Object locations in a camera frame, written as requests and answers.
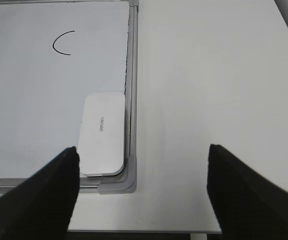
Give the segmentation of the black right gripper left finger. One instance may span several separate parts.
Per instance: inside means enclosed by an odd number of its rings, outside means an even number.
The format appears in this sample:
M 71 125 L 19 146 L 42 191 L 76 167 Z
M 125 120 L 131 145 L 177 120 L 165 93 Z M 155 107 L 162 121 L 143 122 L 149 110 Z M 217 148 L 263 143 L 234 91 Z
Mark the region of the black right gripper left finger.
M 0 240 L 63 240 L 80 189 L 79 155 L 63 150 L 0 196 Z

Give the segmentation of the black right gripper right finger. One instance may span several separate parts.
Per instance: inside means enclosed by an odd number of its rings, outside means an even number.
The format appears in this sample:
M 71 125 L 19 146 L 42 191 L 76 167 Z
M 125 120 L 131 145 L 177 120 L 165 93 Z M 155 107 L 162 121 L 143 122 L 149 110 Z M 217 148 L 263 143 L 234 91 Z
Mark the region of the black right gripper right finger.
M 288 192 L 221 145 L 209 148 L 207 193 L 224 240 L 288 240 Z

